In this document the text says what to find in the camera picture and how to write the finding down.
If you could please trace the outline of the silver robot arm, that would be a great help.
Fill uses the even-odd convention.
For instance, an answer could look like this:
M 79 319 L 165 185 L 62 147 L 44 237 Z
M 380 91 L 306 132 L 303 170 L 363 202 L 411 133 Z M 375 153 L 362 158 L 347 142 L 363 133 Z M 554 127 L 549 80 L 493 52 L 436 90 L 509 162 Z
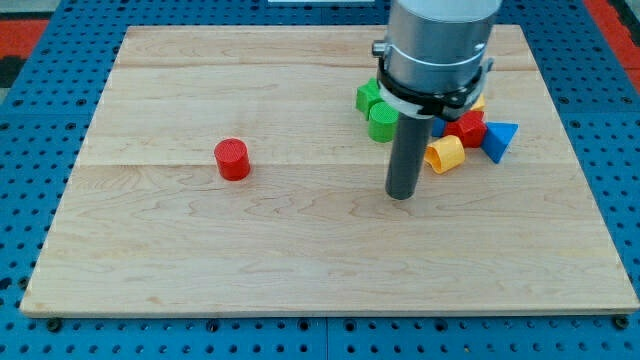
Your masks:
M 385 36 L 372 44 L 383 73 L 420 93 L 467 85 L 484 56 L 501 0 L 393 0 Z

